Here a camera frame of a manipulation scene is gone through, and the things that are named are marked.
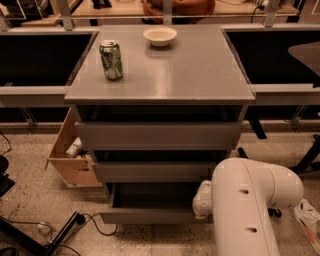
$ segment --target open drawer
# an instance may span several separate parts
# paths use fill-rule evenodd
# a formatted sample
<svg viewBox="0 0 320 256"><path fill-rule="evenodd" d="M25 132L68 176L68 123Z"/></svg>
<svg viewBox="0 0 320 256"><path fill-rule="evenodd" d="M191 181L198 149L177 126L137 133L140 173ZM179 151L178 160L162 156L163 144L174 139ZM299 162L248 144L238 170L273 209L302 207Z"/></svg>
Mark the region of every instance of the open drawer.
<svg viewBox="0 0 320 256"><path fill-rule="evenodd" d="M212 216L197 220L192 211L199 185L200 182L114 183L110 208L101 217L112 224L211 223Z"/></svg>
<svg viewBox="0 0 320 256"><path fill-rule="evenodd" d="M225 151L94 151L100 182L200 182L211 177Z"/></svg>

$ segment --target cabinet top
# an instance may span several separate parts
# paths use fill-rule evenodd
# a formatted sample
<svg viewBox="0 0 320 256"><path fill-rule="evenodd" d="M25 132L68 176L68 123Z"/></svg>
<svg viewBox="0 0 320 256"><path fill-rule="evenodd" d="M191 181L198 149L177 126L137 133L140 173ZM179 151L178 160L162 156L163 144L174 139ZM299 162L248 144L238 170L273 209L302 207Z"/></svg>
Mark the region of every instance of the cabinet top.
<svg viewBox="0 0 320 256"><path fill-rule="evenodd" d="M170 46L143 37L150 25L102 26L70 87L68 104L246 104L254 95L219 25L174 25ZM123 77L107 80L99 45L120 45Z"/></svg>

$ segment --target floor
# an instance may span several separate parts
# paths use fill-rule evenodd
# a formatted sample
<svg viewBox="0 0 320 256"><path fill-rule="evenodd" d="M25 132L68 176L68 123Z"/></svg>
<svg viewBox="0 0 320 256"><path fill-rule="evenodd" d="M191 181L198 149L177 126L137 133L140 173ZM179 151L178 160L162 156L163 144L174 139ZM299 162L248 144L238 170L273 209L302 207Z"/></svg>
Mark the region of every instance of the floor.
<svg viewBox="0 0 320 256"><path fill-rule="evenodd" d="M267 131L266 140L258 140L249 125L244 124L238 147L243 147L251 159L293 166L311 147L312 136L320 122L303 122L298 133L290 130L287 122L263 122L263 125ZM32 134L24 128L0 129L12 145L5 156L10 164L7 173L16 182L0 199L0 214L10 220L49 224L54 229L53 237L74 212L93 215L108 207L103 188L68 188L54 167L47 164L58 128L39 126ZM7 149L7 141L0 138L0 151ZM237 156L237 152L232 152L232 156ZM304 177L303 183L305 198L320 210L319 177ZM115 231L116 226L104 224L100 216L95 220L102 232ZM283 211L283 217L272 222L281 255L316 255L292 211ZM103 236L91 221L64 243L78 254L59 247L55 255L216 255L213 225L119 225L113 235ZM50 236L39 233L38 225L15 226L40 244L50 242ZM0 248L7 245L12 242L0 235ZM20 249L20 256L28 255Z"/></svg>

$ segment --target drawer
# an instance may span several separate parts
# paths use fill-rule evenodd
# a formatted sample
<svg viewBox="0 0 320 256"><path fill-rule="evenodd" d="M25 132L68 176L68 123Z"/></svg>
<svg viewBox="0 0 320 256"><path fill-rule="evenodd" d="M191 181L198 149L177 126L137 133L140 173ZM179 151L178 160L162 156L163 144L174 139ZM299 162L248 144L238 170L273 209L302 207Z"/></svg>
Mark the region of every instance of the drawer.
<svg viewBox="0 0 320 256"><path fill-rule="evenodd" d="M200 183L115 183L110 208L101 213L109 224L211 223L197 220L192 200Z"/></svg>
<svg viewBox="0 0 320 256"><path fill-rule="evenodd" d="M85 122L235 122L242 105L76 105Z"/></svg>
<svg viewBox="0 0 320 256"><path fill-rule="evenodd" d="M200 182L209 179L213 162L129 162L94 164L99 182Z"/></svg>
<svg viewBox="0 0 320 256"><path fill-rule="evenodd" d="M76 128L84 147L95 150L232 150L240 137L240 122L78 122Z"/></svg>

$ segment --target power cord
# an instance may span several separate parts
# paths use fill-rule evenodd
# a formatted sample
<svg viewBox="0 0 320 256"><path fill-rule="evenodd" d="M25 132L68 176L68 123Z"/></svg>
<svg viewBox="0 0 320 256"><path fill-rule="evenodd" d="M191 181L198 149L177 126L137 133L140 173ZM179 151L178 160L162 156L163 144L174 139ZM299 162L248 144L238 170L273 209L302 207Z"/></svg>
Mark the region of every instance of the power cord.
<svg viewBox="0 0 320 256"><path fill-rule="evenodd" d="M265 6L264 6L264 5L259 5L259 6L257 6L256 8L254 8L253 13L251 14L251 21L250 21L250 23L252 23L254 14L256 13L256 11L257 11L258 9L261 10L261 11L263 11L263 10L265 9Z"/></svg>
<svg viewBox="0 0 320 256"><path fill-rule="evenodd" d="M93 223L94 223L97 231L98 231L101 235L103 235L103 236L113 236L113 235L118 231L118 225L116 224L116 228L115 228L115 230L114 230L113 232L111 232L111 233L104 233L104 232L102 232L102 231L99 229L99 227L98 227L98 225L97 225L97 223L96 223L96 221L95 221L95 219L94 219L95 216L100 215L99 213L95 213L95 214L93 214L93 215L90 215L90 214L85 213L85 214L82 214L82 215L83 215L83 216L86 216L86 217L89 217L89 219L88 219L81 227L79 227L77 230L75 230L75 231L74 231L68 238L66 238L63 242L68 241L72 236L74 236L74 235L75 235L76 233L78 233L82 228L84 228L91 220L93 221Z"/></svg>
<svg viewBox="0 0 320 256"><path fill-rule="evenodd" d="M94 219L95 216L100 215L99 213L95 213L95 214L93 214L93 215L90 215L90 214L82 214L82 215L88 217L89 219L88 219L81 227L77 228L68 238L66 238L64 241L62 241L63 243L67 242L72 236L74 236L76 233L78 233L78 232L79 232L82 228L84 228L91 220L93 221L93 223L94 223L97 231L98 231L101 235L103 235L103 236L112 236L112 235L114 235L114 234L117 232L117 230L118 230L118 225L116 224L115 230L112 231L111 233L104 233L104 232L102 232L102 231L100 230L100 228L98 227L95 219ZM46 224L46 223L43 223L43 222L29 222L29 221L27 222L27 221L9 220L9 219L6 219L6 218L4 218L4 217L2 217L2 216L0 216L0 218L3 219L3 220L5 220L6 222L9 222L9 223L29 224L29 225L42 225L42 226L45 226L45 227L49 227L49 229L50 229L50 232L49 232L49 233L50 233L50 239L51 239L51 241L53 240L53 239L52 239L53 228L52 228L49 224ZM52 246L52 245L53 245L53 244L51 243L51 244L45 245L44 247L50 247L50 246ZM75 254L77 254L78 256L81 256L80 253L78 253L75 249L73 249L73 248L71 248L71 247L69 247L69 246L67 246L67 245L58 244L57 246L58 246L58 247L65 247L65 248L73 251L73 252L74 252Z"/></svg>
<svg viewBox="0 0 320 256"><path fill-rule="evenodd" d="M3 219L4 221L6 222L9 222L11 224L27 224L27 225L41 225L41 226L44 226L44 227L48 227L50 229L50 239L52 240L52 234L53 234L53 228L47 224L47 223L43 223L43 222L30 222L30 221L15 221L15 220L9 220L9 219L6 219L2 216L0 216L1 219Z"/></svg>

